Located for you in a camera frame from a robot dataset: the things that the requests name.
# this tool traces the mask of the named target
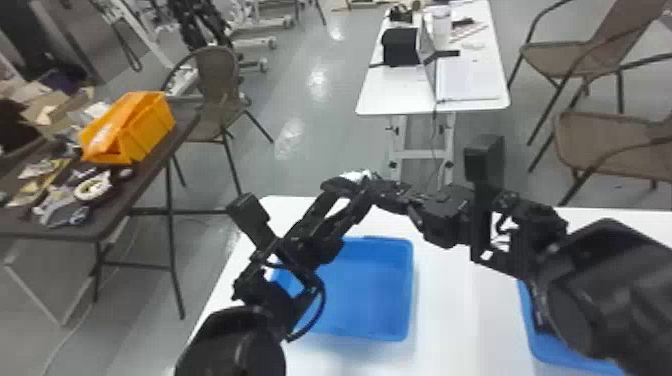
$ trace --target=white tape roll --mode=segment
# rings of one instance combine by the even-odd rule
[[[108,170],[80,183],[75,188],[75,198],[84,202],[93,201],[103,196],[110,188],[112,188],[112,183],[110,183],[110,171]]]

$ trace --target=black box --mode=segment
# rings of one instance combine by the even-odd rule
[[[415,49],[418,29],[415,27],[398,27],[387,29],[383,33],[383,63],[391,67],[418,65],[418,54]]]

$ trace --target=metal chair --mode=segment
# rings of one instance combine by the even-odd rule
[[[189,135],[186,142],[214,143],[224,145],[231,175],[236,185],[239,195],[243,193],[236,166],[231,155],[231,148],[228,138],[234,138],[228,132],[228,128],[233,125],[241,116],[247,116],[250,121],[261,131],[268,142],[273,143],[273,138],[259,123],[259,121],[246,109],[246,105],[241,100],[240,78],[238,59],[233,51],[224,46],[209,46],[191,52],[180,60],[170,71],[161,90],[168,88],[172,76],[175,75],[182,65],[188,60],[194,59],[195,66],[198,68],[198,89],[201,96],[171,98],[172,101],[202,101],[202,108],[199,114],[199,124]],[[180,182],[186,187],[184,175],[180,168],[177,157],[173,157]]]
[[[658,181],[672,183],[672,114],[655,122],[622,114],[574,111],[582,91],[595,79],[670,59],[672,53],[659,54],[593,77],[577,90],[568,110],[554,118],[553,132],[528,172],[534,171],[555,141],[560,161],[572,169],[574,176],[574,184],[559,206],[567,205],[596,173],[650,180],[652,189],[657,188]]]
[[[551,11],[572,1],[574,0],[558,1],[535,17],[509,78],[508,87],[510,89],[521,63],[525,60],[556,89],[527,140],[528,146],[532,144],[548,119],[569,79],[581,78],[587,82],[591,81],[593,76],[602,75],[603,72],[618,67],[648,26],[662,14],[667,3],[667,0],[616,0],[602,24],[589,40],[531,43],[541,19]],[[619,113],[623,113],[625,107],[623,86],[623,76],[616,73]],[[589,95],[589,90],[590,86],[584,85],[586,95]]]

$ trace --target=dark table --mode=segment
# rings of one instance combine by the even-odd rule
[[[193,131],[199,121],[197,104],[195,103],[171,103],[171,111],[175,117],[177,124],[160,142],[159,144],[145,157],[145,159],[137,163],[135,167],[135,176],[124,182],[121,185],[120,192],[111,200],[103,205],[96,207],[91,214],[90,219],[81,226],[66,226],[56,229],[49,229],[38,223],[36,218],[31,220],[20,219],[21,213],[26,210],[26,207],[17,208],[0,208],[0,237],[9,238],[25,238],[25,239],[43,239],[43,240],[57,240],[69,242],[86,242],[92,243],[96,251],[96,264],[93,268],[92,274],[94,277],[94,291],[93,300],[98,300],[98,290],[100,285],[100,276],[102,267],[116,266],[116,267],[131,267],[141,269],[155,269],[170,272],[175,290],[175,297],[177,300],[177,307],[180,318],[184,319],[185,310],[180,292],[177,273],[175,270],[175,232],[174,232],[174,215],[223,215],[223,209],[213,210],[186,210],[173,208],[172,195],[172,174],[171,174],[171,158],[182,143],[185,142],[189,134]],[[50,145],[46,144],[37,149],[33,154],[25,159],[24,163],[15,166],[5,177],[0,180],[0,190],[14,195],[18,189],[29,180],[18,180],[17,177],[24,169],[25,164],[29,162],[36,162],[48,156]],[[72,162],[63,171],[65,176],[70,175],[70,170],[73,168],[82,169],[83,162]],[[134,204],[142,196],[147,187],[154,181],[156,176],[165,170],[165,185],[166,185],[166,206],[162,208],[134,208]],[[182,184],[184,185],[184,178],[181,171],[178,170]],[[112,262],[105,260],[106,255],[112,248],[112,244],[106,247],[102,246],[102,242],[112,234],[119,223],[127,216],[140,215],[162,215],[168,218],[168,265],[142,264],[133,262]]]

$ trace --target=black robotic arm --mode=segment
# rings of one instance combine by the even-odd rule
[[[538,330],[593,358],[615,360],[629,374],[672,372],[672,250],[613,220],[574,233],[549,206],[502,189],[501,137],[483,136],[465,150],[473,189],[451,184],[427,195],[370,173],[325,181],[323,193],[283,238],[268,226],[256,197],[243,195],[228,211],[257,247],[234,283],[245,305],[213,313],[180,358],[177,376],[284,376],[283,340],[294,341],[319,319],[328,286],[315,273],[343,246],[343,235],[373,206],[408,216],[425,240],[470,247],[470,259],[524,281]],[[329,216],[339,198],[346,207]],[[493,214],[498,214],[494,224]],[[508,243],[493,241],[508,237]],[[280,261],[269,261],[275,255]],[[290,296],[265,278],[287,269],[303,284]],[[295,326],[320,299],[306,327]]]

